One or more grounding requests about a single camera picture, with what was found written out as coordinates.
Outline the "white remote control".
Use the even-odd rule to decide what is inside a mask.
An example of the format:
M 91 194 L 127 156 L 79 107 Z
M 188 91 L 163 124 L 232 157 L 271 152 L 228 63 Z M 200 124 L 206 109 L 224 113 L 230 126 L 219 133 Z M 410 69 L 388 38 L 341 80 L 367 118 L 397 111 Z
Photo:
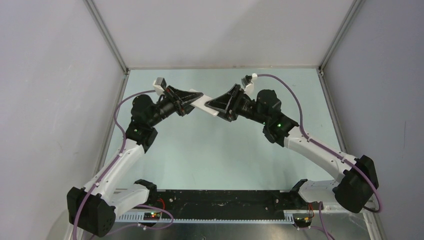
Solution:
M 214 117 L 216 117 L 219 112 L 217 110 L 214 110 L 208 106 L 206 106 L 206 102 L 212 100 L 211 97 L 203 94 L 200 98 L 198 98 L 197 100 L 195 100 L 194 102 L 192 102 L 190 105 L 193 106 L 196 109 L 202 110 Z

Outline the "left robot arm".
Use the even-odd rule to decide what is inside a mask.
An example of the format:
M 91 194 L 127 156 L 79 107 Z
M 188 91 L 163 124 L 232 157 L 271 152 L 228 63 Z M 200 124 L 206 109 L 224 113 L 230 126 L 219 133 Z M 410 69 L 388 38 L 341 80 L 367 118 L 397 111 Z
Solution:
M 158 135 L 155 126 L 176 113 L 183 117 L 193 110 L 193 103 L 203 97 L 202 92 L 184 91 L 172 86 L 158 87 L 159 101 L 154 102 L 149 91 L 131 95 L 131 120 L 127 129 L 116 123 L 122 133 L 121 147 L 83 187 L 72 187 L 67 193 L 69 222 L 73 225 L 72 238 L 78 239 L 78 229 L 104 237 L 115 220 L 136 206 L 153 208 L 158 202 L 156 185 L 137 180 L 128 189 L 116 193 L 116 186 L 124 175 L 153 145 Z

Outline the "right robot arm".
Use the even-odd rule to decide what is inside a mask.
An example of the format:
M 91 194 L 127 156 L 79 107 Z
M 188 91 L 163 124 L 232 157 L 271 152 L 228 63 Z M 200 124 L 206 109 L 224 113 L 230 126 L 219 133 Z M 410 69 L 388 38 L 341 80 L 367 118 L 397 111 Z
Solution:
M 236 84 L 204 105 L 229 122 L 242 116 L 263 124 L 262 132 L 270 143 L 304 156 L 330 174 L 332 180 L 306 180 L 295 185 L 290 201 L 297 209 L 304 209 L 312 202 L 329 202 L 359 213 L 379 187 L 371 158 L 337 151 L 310 136 L 299 123 L 282 113 L 281 101 L 274 90 L 261 90 L 252 99 Z

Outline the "left controller board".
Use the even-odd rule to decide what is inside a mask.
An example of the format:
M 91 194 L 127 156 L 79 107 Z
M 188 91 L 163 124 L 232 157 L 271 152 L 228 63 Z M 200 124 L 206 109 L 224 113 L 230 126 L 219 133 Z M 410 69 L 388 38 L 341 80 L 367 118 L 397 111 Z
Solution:
M 158 221 L 161 219 L 160 212 L 145 212 L 143 215 L 144 221 Z

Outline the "controller board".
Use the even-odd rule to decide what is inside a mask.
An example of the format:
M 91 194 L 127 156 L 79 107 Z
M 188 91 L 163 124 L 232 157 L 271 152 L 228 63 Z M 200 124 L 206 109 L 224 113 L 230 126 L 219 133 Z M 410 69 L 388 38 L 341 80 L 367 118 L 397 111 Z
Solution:
M 145 212 L 143 215 L 144 221 L 158 221 L 161 219 L 160 212 Z
M 293 218 L 294 223 L 296 225 L 310 225 L 312 222 L 312 218 L 309 216 L 305 216 L 305 217 L 294 217 Z

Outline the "right controller board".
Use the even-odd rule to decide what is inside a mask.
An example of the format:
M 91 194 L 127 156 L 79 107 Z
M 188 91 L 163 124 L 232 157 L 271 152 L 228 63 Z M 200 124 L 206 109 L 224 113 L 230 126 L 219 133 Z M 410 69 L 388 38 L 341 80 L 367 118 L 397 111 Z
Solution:
M 310 225 L 312 222 L 312 218 L 309 216 L 305 216 L 305 217 L 294 217 L 293 218 L 294 223 L 296 225 Z

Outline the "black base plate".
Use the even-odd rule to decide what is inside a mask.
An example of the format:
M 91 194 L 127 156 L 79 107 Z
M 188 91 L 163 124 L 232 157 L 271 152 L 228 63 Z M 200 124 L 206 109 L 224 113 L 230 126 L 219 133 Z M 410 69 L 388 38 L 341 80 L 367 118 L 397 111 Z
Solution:
M 295 191 L 158 190 L 146 202 L 170 212 L 175 220 L 284 220 L 289 210 L 308 210 Z

